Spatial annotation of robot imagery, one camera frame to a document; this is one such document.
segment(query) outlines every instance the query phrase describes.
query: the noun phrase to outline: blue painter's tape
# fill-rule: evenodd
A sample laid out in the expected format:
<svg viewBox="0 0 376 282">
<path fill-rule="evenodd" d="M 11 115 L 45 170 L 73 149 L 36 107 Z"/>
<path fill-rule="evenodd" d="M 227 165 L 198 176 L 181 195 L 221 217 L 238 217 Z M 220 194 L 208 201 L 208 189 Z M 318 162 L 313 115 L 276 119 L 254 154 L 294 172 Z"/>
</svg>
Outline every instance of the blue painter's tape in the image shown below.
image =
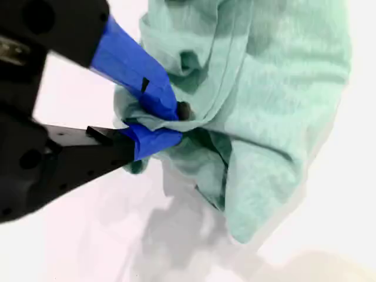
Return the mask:
<svg viewBox="0 0 376 282">
<path fill-rule="evenodd" d="M 91 69 L 124 86 L 147 112 L 164 120 L 179 120 L 176 97 L 165 69 L 111 16 L 92 60 Z M 135 141 L 135 160 L 174 146 L 183 136 L 181 132 L 165 128 L 152 132 L 135 123 L 129 124 L 129 128 L 120 132 Z"/>
<path fill-rule="evenodd" d="M 164 120 L 179 120 L 167 72 L 111 16 L 91 69 L 124 86 L 149 113 Z M 145 79 L 148 85 L 142 91 Z"/>
<path fill-rule="evenodd" d="M 128 124 L 120 132 L 135 141 L 135 160 L 142 160 L 157 152 L 179 144 L 183 134 L 167 128 L 150 131 L 138 123 Z"/>
</svg>

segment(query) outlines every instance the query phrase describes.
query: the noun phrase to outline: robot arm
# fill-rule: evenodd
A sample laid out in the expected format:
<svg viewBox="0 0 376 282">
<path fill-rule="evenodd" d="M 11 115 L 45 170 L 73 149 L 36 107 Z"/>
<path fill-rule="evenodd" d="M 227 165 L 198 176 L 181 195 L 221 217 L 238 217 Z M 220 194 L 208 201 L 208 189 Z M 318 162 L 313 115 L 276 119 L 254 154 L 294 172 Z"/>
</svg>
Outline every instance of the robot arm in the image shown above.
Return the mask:
<svg viewBox="0 0 376 282">
<path fill-rule="evenodd" d="M 151 114 L 179 119 L 167 73 L 109 16 L 105 0 L 0 0 L 0 222 L 182 138 L 142 125 L 81 130 L 35 122 L 49 51 L 123 85 Z"/>
</svg>

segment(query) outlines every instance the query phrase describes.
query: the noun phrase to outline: white table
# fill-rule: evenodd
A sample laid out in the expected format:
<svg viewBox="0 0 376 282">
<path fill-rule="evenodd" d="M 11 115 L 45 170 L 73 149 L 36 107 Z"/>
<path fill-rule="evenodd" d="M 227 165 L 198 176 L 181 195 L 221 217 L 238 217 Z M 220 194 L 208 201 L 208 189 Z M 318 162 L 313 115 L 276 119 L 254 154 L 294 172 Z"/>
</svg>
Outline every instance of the white table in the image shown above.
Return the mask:
<svg viewBox="0 0 376 282">
<path fill-rule="evenodd" d="M 110 4 L 139 38 L 146 0 Z M 374 281 L 376 6 L 350 4 L 354 71 L 333 132 L 306 187 L 249 245 L 233 244 L 192 184 L 173 184 L 179 177 L 154 160 L 142 175 L 119 169 L 1 225 L 0 281 Z M 112 83 L 50 56 L 35 117 L 113 127 L 112 93 Z"/>
</svg>

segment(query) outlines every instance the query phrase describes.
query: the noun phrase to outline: mint green cloth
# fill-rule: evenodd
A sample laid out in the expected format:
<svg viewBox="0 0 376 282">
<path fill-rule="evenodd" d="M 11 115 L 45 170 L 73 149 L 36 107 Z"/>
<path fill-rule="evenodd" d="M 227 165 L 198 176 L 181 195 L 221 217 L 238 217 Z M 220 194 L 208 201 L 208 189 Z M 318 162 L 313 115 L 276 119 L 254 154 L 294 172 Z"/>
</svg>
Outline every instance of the mint green cloth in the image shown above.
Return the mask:
<svg viewBox="0 0 376 282">
<path fill-rule="evenodd" d="M 196 181 L 236 240 L 249 241 L 303 181 L 334 118 L 350 72 L 345 1 L 149 0 L 140 30 L 195 117 L 150 116 L 123 88 L 117 116 L 187 132 L 159 157 Z"/>
</svg>

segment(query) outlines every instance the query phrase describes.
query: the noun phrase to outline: crumpled fabric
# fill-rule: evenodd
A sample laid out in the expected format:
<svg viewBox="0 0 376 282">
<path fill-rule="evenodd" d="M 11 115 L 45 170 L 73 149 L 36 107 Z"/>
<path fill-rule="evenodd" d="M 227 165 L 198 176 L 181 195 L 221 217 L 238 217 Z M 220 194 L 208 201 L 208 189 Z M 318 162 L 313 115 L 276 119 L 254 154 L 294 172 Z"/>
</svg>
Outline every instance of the crumpled fabric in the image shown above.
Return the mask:
<svg viewBox="0 0 376 282">
<path fill-rule="evenodd" d="M 304 180 L 334 119 L 350 73 L 345 0 L 149 0 L 140 30 L 194 117 L 158 119 L 117 87 L 118 118 L 184 132 L 157 157 L 248 242 Z"/>
</svg>

